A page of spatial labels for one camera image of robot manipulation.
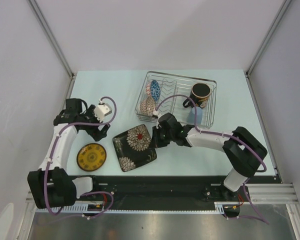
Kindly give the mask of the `light blue cup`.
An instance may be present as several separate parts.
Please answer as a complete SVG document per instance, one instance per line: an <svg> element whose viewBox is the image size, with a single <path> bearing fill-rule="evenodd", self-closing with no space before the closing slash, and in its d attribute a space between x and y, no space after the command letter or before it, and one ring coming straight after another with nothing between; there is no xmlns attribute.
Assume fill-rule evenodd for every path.
<svg viewBox="0 0 300 240"><path fill-rule="evenodd" d="M203 109L196 106L190 110L187 116L187 122L189 124L196 123L197 125L200 125L202 122L202 118L203 118Z"/></svg>

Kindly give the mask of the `yellow round plate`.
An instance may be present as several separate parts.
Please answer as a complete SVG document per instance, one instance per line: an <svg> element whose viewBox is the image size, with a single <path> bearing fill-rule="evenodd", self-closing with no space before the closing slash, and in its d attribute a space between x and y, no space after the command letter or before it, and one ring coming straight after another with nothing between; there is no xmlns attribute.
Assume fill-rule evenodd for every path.
<svg viewBox="0 0 300 240"><path fill-rule="evenodd" d="M103 166L107 159L106 149L98 143L83 146L76 156L78 167L85 172L93 172Z"/></svg>

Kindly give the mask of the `black square floral plate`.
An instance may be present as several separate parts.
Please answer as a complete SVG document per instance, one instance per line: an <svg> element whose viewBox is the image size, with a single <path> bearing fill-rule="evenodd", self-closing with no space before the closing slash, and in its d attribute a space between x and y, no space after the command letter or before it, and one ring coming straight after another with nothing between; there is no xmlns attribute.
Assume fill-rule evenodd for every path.
<svg viewBox="0 0 300 240"><path fill-rule="evenodd" d="M147 165L157 159L150 147L151 135L145 124L137 125L112 138L119 166L123 172Z"/></svg>

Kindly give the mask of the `metal wire dish rack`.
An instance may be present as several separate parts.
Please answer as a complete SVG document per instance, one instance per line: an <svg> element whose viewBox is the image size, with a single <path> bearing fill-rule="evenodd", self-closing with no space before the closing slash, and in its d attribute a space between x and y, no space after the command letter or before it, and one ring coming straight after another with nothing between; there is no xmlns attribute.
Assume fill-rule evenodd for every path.
<svg viewBox="0 0 300 240"><path fill-rule="evenodd" d="M160 98L155 101L156 106L162 103L158 108L158 111L162 114L171 113L176 119L182 124L189 124L187 122L187 117L191 109L184 108L183 102L186 100L185 97L180 95L189 96L191 94L191 88L196 83L207 84L211 89L211 94L209 96L207 105L203 108L203 117L201 124L198 125L199 128L209 129L214 124L215 108L216 108L216 95L217 95L217 82L210 79L189 77L177 74L170 74L158 71L148 71L146 73L143 86L141 88L136 106L135 113L139 120L145 122L155 123L156 119L151 116L143 115L139 112L139 104L142 100L146 99L148 96L145 93L145 88L147 83L152 80L156 80L160 85ZM178 97L173 97L166 99L172 95L179 95Z"/></svg>

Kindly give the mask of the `blue triangle pattern bowl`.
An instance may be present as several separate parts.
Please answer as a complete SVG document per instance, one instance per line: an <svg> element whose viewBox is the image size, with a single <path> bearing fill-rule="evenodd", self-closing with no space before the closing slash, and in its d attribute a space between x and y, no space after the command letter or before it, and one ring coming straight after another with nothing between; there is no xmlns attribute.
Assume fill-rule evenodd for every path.
<svg viewBox="0 0 300 240"><path fill-rule="evenodd" d="M155 102L157 102L161 96L161 87L159 83L156 80L148 82L145 87L145 93L147 96L152 97Z"/></svg>

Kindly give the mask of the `red black skull mug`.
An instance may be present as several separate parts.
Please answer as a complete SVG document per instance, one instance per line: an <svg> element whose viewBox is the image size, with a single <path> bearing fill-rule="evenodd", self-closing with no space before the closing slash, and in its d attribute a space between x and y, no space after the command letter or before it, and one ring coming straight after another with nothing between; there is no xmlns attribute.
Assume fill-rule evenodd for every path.
<svg viewBox="0 0 300 240"><path fill-rule="evenodd" d="M187 98L182 106L184 108L193 108L194 106L204 109L207 104L209 97L212 93L210 87L205 83L196 83L191 87L190 98L193 100L194 104Z"/></svg>

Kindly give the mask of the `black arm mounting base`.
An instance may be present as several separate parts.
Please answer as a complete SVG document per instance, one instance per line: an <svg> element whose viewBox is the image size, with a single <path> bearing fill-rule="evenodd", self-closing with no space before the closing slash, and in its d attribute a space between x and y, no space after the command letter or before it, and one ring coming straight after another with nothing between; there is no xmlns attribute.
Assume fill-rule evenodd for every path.
<svg viewBox="0 0 300 240"><path fill-rule="evenodd" d="M222 187L224 176L96 176L93 191L113 194L115 211L208 211L216 202L230 204L261 184L277 184L269 176L255 176L245 188L231 193Z"/></svg>

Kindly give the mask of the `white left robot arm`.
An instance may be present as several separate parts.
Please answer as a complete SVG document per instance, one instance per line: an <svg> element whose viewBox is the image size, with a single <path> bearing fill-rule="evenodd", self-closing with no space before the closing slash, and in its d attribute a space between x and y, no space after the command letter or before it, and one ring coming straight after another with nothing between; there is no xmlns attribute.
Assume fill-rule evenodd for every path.
<svg viewBox="0 0 300 240"><path fill-rule="evenodd" d="M111 121L105 118L116 117L117 105L109 105L105 99L102 97L96 105L88 105L81 98L66 99L64 109L53 120L53 137L43 162L38 170L27 175L37 208L56 215L53 208L72 206L83 195L90 200L100 196L101 188L93 183L92 177L72 178L66 167L79 131L86 132L96 142L107 136Z"/></svg>

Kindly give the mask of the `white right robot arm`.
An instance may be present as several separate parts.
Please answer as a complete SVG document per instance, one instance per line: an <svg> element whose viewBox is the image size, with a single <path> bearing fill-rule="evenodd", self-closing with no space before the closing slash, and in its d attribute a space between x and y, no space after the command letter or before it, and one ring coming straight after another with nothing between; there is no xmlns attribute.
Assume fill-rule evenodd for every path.
<svg viewBox="0 0 300 240"><path fill-rule="evenodd" d="M258 172L267 170L264 159L267 149L246 128L238 126L230 133L199 129L196 125L182 125L171 113L161 115L152 128L151 148L163 148L176 143L178 146L203 147L226 154L232 169L220 188L221 196L232 201L239 188Z"/></svg>

